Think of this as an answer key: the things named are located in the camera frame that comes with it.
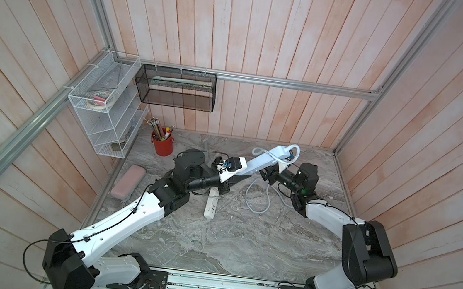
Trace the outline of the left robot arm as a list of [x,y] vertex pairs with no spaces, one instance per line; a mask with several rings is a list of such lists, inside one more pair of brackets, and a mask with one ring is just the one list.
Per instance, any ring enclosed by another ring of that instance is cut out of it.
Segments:
[[53,289],[91,289],[124,285],[146,289],[148,263],[137,252],[107,257],[109,250],[141,228],[161,220],[190,200],[193,192],[217,188],[220,193],[249,177],[243,157],[216,159],[207,166],[205,155],[186,150],[174,159],[173,169],[149,185],[142,196],[111,216],[69,234],[51,234],[42,263]]

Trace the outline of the grey power strip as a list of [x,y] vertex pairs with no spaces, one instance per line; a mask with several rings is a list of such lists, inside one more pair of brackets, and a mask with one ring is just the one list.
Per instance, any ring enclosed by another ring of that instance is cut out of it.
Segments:
[[290,165],[299,159],[300,148],[297,145],[276,146],[270,150],[254,148],[252,151],[255,158],[250,161],[242,158],[241,169],[236,171],[238,176],[250,176],[260,170],[276,166],[277,171],[285,171]]

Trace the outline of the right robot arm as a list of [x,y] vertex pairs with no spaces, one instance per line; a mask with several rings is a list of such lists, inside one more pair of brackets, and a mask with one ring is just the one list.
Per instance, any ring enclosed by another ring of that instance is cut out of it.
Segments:
[[303,163],[296,173],[281,171],[274,165],[260,173],[270,185],[279,183],[290,191],[297,213],[342,241],[341,263],[308,278],[304,289],[359,289],[367,283],[396,277],[398,267],[384,226],[378,221],[355,218],[319,198],[315,192],[319,179],[316,165]]

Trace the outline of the white power strip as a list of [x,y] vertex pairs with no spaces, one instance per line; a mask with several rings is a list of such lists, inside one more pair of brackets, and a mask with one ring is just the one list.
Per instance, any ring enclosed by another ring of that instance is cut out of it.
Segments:
[[218,188],[213,187],[212,189],[210,189],[208,199],[206,202],[206,207],[203,213],[206,219],[213,220],[213,218],[215,217],[215,212],[217,209],[217,203],[219,201],[219,198],[220,193]]

